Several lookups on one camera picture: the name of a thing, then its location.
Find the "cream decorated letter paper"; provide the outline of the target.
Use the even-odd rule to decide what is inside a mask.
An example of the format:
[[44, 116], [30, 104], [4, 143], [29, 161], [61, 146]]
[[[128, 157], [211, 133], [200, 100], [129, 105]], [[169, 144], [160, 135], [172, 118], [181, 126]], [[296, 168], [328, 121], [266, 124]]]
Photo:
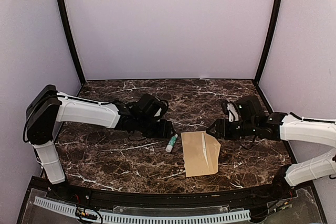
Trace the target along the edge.
[[208, 154], [207, 154], [207, 146], [206, 146], [205, 133], [202, 133], [201, 137], [202, 137], [202, 152], [203, 152], [203, 156], [204, 156], [206, 165], [209, 168], [210, 164], [209, 164], [209, 157], [208, 157]]

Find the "green white glue stick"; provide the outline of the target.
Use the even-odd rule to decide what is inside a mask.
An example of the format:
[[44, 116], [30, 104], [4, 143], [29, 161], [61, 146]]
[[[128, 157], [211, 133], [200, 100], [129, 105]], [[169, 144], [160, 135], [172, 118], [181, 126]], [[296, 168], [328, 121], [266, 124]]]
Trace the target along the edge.
[[168, 144], [167, 144], [167, 146], [166, 146], [166, 148], [165, 148], [165, 151], [166, 151], [166, 152], [170, 153], [170, 152], [172, 151], [172, 149], [173, 149], [173, 147], [174, 147], [174, 145], [175, 145], [175, 143], [176, 143], [176, 141], [177, 141], [177, 138], [178, 138], [178, 134], [174, 134], [174, 135], [170, 138], [170, 140], [169, 140], [169, 142], [168, 142]]

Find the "brown paper envelope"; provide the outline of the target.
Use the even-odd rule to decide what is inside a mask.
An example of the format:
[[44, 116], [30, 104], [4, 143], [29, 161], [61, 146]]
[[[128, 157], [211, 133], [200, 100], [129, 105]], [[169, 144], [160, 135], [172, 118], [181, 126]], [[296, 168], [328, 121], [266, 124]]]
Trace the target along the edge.
[[[205, 133], [207, 154], [210, 167], [208, 168], [202, 152], [202, 133]], [[186, 177], [206, 176], [218, 173], [218, 159], [221, 144], [216, 138], [205, 131], [181, 133], [183, 160]]]

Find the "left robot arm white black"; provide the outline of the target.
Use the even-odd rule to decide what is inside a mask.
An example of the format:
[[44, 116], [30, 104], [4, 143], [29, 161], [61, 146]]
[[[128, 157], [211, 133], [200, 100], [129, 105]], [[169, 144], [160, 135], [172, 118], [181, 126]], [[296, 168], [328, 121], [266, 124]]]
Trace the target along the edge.
[[103, 126], [108, 129], [140, 132], [144, 138], [172, 138], [173, 123], [164, 119], [169, 104], [145, 93], [138, 101], [100, 102], [73, 97], [45, 86], [26, 110], [23, 141], [33, 146], [54, 193], [63, 201], [74, 197], [74, 189], [66, 181], [54, 144], [53, 131], [57, 122], [76, 122]]

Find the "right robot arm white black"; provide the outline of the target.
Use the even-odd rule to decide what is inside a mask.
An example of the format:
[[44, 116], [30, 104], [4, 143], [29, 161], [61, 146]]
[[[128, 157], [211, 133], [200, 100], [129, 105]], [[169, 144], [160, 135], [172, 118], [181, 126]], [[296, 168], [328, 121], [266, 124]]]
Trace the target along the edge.
[[332, 147], [307, 161], [282, 167], [268, 188], [273, 200], [287, 193], [288, 187], [324, 176], [335, 175], [335, 121], [303, 118], [294, 113], [274, 112], [269, 116], [244, 115], [239, 120], [217, 119], [206, 133], [219, 139], [239, 140], [247, 136], [273, 141], [302, 141]]

